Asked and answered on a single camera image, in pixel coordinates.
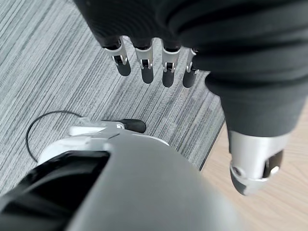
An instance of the robotic arm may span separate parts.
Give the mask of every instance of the robotic arm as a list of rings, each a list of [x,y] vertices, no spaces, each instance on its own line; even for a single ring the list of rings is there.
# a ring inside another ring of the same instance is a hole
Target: robotic arm
[[[174,80],[181,46],[191,48],[183,85],[198,70],[220,96],[237,191],[254,193],[275,174],[308,93],[306,0],[74,0],[119,73],[130,74],[129,36],[142,79],[153,80],[152,39],[162,40],[162,82]]]

